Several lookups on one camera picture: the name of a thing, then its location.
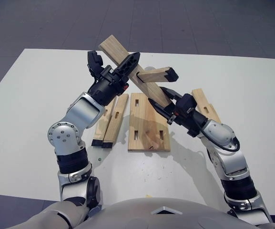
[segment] rectangular slot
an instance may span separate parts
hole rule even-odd
[[[134,140],[138,140],[138,130],[134,130]]]
[[[209,111],[208,111],[208,109],[207,109],[206,106],[204,107],[204,110],[205,110],[205,112],[206,112],[207,114],[209,113]]]
[[[160,130],[160,139],[164,140],[164,131],[163,130]]]

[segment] wooden plank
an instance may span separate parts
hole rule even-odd
[[[205,115],[209,119],[213,119],[216,122],[221,123],[217,112],[215,111],[213,105],[208,103],[206,96],[201,88],[194,89],[192,91],[192,95],[198,103],[197,108],[201,114]]]
[[[99,45],[102,50],[115,64],[119,65],[128,55],[128,51],[111,35]],[[129,75],[129,78],[135,83],[146,96],[156,101],[159,105],[166,107],[171,100],[164,94],[156,83],[143,83],[136,73],[143,72],[143,68],[138,65]]]
[[[116,97],[105,107],[105,112],[96,124],[96,130],[92,141],[92,146],[102,146],[105,133],[111,120]]]
[[[113,144],[116,142],[120,126],[122,125],[123,113],[124,109],[126,108],[128,98],[128,94],[122,94],[119,96],[112,113],[107,132],[105,133],[103,139],[102,148],[112,148]]]
[[[170,69],[170,67],[153,69],[153,70],[149,70],[149,71],[143,71],[141,73],[138,73],[137,76],[145,83],[147,83],[147,82],[168,82],[168,80],[165,76],[168,75],[166,73],[166,71],[169,69]]]
[[[170,151],[166,119],[158,114],[143,93],[132,93],[129,151]]]

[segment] black end cap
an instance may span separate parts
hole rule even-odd
[[[179,78],[179,76],[176,74],[176,72],[173,70],[173,68],[169,68],[169,70],[165,71],[167,75],[165,75],[165,78],[169,82],[175,82]]]
[[[102,143],[102,140],[93,139],[91,146],[102,146]]]
[[[101,148],[112,149],[112,146],[113,146],[113,142],[104,142]]]

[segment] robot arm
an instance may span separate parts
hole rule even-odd
[[[113,70],[109,65],[102,67],[102,58],[96,51],[88,52],[89,71],[95,79],[93,85],[70,105],[66,115],[47,133],[59,165],[61,202],[52,204],[14,229],[74,228],[99,204],[100,183],[98,178],[91,176],[92,165],[81,136],[84,129],[92,127],[103,115],[104,106],[128,88],[128,76],[137,66],[139,57],[139,52],[128,55]]]
[[[253,225],[272,222],[260,192],[254,187],[234,131],[197,112],[197,103],[190,94],[181,96],[168,88],[161,89],[176,103],[161,107],[149,99],[150,103],[168,124],[183,125],[190,136],[201,139],[225,190],[224,198],[231,208],[228,213]]]

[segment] wooden block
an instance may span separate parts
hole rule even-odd
[[[166,119],[158,114],[143,93],[132,93],[128,150],[170,151]]]
[[[175,82],[179,77],[170,68],[159,68],[138,73],[137,76],[145,83],[147,82]]]
[[[102,50],[116,65],[119,65],[128,55],[128,51],[111,35],[99,45]],[[164,94],[156,83],[143,83],[136,73],[143,72],[143,68],[138,65],[129,75],[129,78],[135,83],[146,96],[156,101],[159,105],[166,107],[171,100]]]
[[[105,133],[111,120],[112,110],[116,97],[105,107],[105,112],[96,124],[96,130],[92,141],[92,146],[102,146]]]
[[[103,139],[102,148],[112,148],[113,144],[116,142],[120,126],[122,125],[123,112],[126,108],[128,98],[128,94],[122,94],[119,96],[107,132]]]
[[[201,88],[194,89],[192,95],[196,102],[198,103],[197,108],[199,112],[205,115],[209,119],[213,119],[218,123],[221,123],[221,120],[215,111],[214,107],[208,103],[206,96]]]

